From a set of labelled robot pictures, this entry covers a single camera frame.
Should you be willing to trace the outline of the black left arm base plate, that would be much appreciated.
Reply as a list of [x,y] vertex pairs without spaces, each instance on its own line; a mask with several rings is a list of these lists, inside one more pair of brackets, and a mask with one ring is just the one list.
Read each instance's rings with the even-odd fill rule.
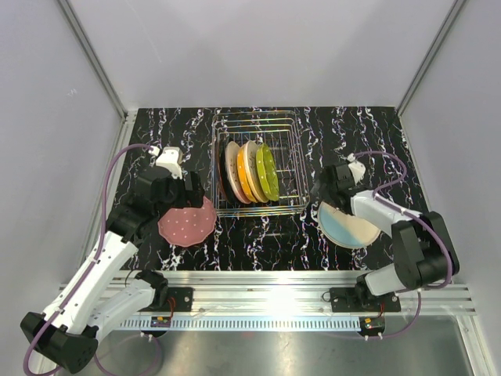
[[192,287],[170,287],[168,288],[167,300],[160,306],[158,312],[189,313],[193,306],[194,289]]

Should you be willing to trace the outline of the cream orange floral plate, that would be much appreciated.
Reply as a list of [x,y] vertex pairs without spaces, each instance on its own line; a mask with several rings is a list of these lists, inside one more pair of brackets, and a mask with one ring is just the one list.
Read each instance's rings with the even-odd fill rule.
[[258,145],[256,142],[252,140],[247,141],[243,146],[243,162],[247,174],[247,181],[252,194],[258,202],[267,203],[269,199],[266,197],[263,189],[261,188],[257,170],[257,151]]

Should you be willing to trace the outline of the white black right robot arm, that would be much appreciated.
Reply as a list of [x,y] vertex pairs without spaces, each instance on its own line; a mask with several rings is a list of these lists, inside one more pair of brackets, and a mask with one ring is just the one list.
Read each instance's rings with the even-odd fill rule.
[[449,283],[460,263],[443,217],[404,208],[362,185],[358,161],[325,167],[312,189],[320,199],[318,224],[335,245],[364,248],[381,233],[391,239],[392,264],[357,277],[352,287],[329,290],[334,312],[398,312],[397,294],[439,281]]

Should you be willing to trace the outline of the metal wire dish rack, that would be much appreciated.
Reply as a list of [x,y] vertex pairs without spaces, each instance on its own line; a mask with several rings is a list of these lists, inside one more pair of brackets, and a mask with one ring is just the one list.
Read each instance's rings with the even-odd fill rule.
[[[292,215],[301,212],[309,201],[304,153],[301,149],[296,115],[287,110],[266,110],[216,114],[212,124],[212,192],[216,212],[221,217]],[[231,184],[222,180],[220,166],[230,141],[243,146],[254,141],[269,146],[276,165],[279,198],[267,203],[244,204]]]

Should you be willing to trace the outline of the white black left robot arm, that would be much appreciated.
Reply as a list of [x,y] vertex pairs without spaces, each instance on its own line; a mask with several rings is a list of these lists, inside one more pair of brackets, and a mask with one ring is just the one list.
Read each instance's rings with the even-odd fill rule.
[[65,289],[42,313],[29,312],[20,327],[30,342],[23,361],[37,352],[71,374],[84,369],[102,341],[125,319],[141,309],[172,306],[168,280],[142,270],[107,303],[98,303],[116,272],[157,230],[160,218],[172,208],[201,208],[204,188],[196,172],[176,179],[166,168],[147,168],[124,202],[105,214],[97,245]]

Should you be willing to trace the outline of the cream beige floral plate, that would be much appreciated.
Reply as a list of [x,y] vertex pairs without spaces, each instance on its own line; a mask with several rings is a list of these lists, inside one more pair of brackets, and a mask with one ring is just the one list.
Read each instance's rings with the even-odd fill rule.
[[318,225],[328,240],[348,249],[365,248],[380,236],[380,229],[367,220],[347,215],[323,201],[319,205]]

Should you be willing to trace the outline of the green dotted scalloped plate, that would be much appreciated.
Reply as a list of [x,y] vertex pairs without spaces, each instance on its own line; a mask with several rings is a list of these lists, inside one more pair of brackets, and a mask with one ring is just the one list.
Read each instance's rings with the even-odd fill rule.
[[256,166],[261,188],[269,201],[279,200],[279,180],[272,151],[265,143],[258,147]]

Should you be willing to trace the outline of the cream pink floral plate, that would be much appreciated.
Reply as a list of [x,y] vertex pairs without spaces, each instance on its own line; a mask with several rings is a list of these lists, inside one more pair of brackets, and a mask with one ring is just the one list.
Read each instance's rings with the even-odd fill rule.
[[232,139],[228,139],[225,146],[225,169],[236,199],[242,204],[249,204],[250,202],[243,191],[238,175],[237,155],[239,150],[239,145]]

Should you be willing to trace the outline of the orange dotted scalloped plate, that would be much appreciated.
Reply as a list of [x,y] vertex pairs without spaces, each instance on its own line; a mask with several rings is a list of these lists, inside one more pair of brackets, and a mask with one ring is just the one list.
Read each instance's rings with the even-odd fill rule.
[[241,147],[238,151],[236,162],[237,162],[237,172],[239,176],[240,185],[242,187],[245,197],[249,200],[249,202],[257,203],[258,200],[253,195],[253,192],[247,179],[246,169],[244,166],[243,147]]

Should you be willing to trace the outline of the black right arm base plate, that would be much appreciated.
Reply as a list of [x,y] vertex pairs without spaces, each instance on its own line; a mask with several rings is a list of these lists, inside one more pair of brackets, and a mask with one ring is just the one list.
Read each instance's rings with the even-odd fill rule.
[[395,294],[364,295],[355,287],[331,287],[329,300],[333,313],[399,313],[402,308]]

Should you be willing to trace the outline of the dark brown round plate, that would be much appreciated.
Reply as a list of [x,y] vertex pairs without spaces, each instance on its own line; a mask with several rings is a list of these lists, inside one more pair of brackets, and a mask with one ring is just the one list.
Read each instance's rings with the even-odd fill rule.
[[218,182],[226,202],[230,205],[235,204],[235,195],[232,191],[232,187],[228,180],[228,175],[225,167],[225,142],[219,141],[217,145],[218,151],[217,157],[217,167],[218,167]]

